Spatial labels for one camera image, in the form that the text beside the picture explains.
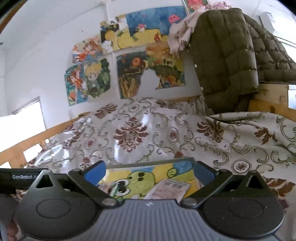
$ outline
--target colorful painting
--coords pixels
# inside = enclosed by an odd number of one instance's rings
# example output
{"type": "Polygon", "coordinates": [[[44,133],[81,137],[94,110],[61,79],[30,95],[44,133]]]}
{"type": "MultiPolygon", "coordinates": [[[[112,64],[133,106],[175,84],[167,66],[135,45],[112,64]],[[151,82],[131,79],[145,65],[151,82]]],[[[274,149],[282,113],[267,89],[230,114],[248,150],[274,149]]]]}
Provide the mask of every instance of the colorful painting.
{"type": "Polygon", "coordinates": [[[155,70],[160,78],[156,89],[184,86],[185,76],[183,63],[170,54],[167,42],[158,42],[146,47],[149,68],[155,70]]]}
{"type": "Polygon", "coordinates": [[[185,197],[199,190],[191,161],[180,161],[155,166],[108,169],[103,183],[111,183],[109,195],[119,201],[143,199],[161,180],[172,179],[190,184],[185,197]]]}
{"type": "Polygon", "coordinates": [[[208,5],[208,0],[183,0],[188,12],[194,12],[201,6],[208,5]]]}
{"type": "Polygon", "coordinates": [[[113,51],[167,41],[170,26],[186,17],[183,6],[160,7],[120,15],[101,22],[102,46],[113,51]]]}
{"type": "Polygon", "coordinates": [[[88,101],[83,66],[79,64],[68,68],[64,77],[69,105],[88,101]]]}
{"type": "Polygon", "coordinates": [[[141,84],[141,76],[148,68],[146,52],[120,55],[116,58],[121,98],[134,97],[141,84]]]}
{"type": "Polygon", "coordinates": [[[72,62],[75,64],[92,62],[110,52],[112,52],[112,48],[102,46],[101,36],[97,34],[74,45],[72,62]]]}
{"type": "Polygon", "coordinates": [[[84,64],[84,75],[89,100],[110,89],[110,70],[107,59],[84,64]]]}

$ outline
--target wooden frame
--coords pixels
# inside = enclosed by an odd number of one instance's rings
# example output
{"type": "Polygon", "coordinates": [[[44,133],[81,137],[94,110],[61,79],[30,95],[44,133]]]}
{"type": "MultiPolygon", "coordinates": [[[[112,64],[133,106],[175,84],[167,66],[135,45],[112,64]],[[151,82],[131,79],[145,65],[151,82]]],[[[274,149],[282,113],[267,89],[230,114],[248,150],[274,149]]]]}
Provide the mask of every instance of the wooden frame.
{"type": "MultiPolygon", "coordinates": [[[[174,102],[182,102],[182,101],[189,101],[193,97],[198,96],[192,96],[192,97],[184,97],[184,98],[178,98],[178,99],[172,99],[169,101],[174,102]]],[[[285,116],[293,121],[296,121],[296,110],[288,108],[286,105],[282,104],[274,104],[271,102],[266,101],[260,101],[260,100],[251,100],[249,103],[248,111],[265,111],[265,112],[271,112],[278,115],[285,116]]],[[[26,139],[11,148],[8,148],[0,153],[0,165],[9,162],[11,168],[21,168],[23,167],[27,161],[24,156],[24,151],[31,148],[32,146],[35,146],[36,144],[41,144],[43,146],[45,144],[45,140],[61,133],[63,130],[65,130],[70,124],[72,124],[74,121],[81,118],[81,116],[87,115],[89,112],[85,112],[80,114],[77,118],[66,121],[64,123],[61,123],[57,126],[54,126],[50,129],[47,129],[46,131],[35,135],[29,139],[26,139]]]]}

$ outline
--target barcode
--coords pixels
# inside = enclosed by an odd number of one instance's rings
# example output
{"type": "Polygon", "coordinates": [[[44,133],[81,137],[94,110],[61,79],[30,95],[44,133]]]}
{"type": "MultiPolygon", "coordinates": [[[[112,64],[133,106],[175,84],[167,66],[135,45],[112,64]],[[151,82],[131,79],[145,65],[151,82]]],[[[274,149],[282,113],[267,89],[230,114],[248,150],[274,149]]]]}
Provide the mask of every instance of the barcode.
{"type": "Polygon", "coordinates": [[[173,184],[172,187],[177,188],[177,189],[181,189],[183,186],[179,185],[179,184],[173,184]]]}

